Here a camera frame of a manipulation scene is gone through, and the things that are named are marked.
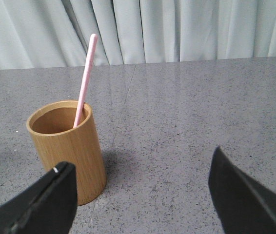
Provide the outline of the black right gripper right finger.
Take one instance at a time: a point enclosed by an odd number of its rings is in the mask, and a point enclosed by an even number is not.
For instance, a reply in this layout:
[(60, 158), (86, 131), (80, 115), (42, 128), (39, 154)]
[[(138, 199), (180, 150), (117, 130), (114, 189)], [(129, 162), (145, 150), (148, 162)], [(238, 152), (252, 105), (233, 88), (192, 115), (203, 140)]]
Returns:
[(276, 193), (232, 164), (220, 147), (208, 185), (226, 234), (276, 234)]

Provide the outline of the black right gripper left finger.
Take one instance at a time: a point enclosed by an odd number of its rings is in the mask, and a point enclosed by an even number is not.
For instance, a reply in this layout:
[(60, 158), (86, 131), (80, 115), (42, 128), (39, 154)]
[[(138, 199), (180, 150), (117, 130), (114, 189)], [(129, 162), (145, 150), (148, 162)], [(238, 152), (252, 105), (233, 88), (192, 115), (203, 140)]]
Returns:
[(0, 234), (67, 234), (76, 211), (76, 168), (61, 162), (0, 206)]

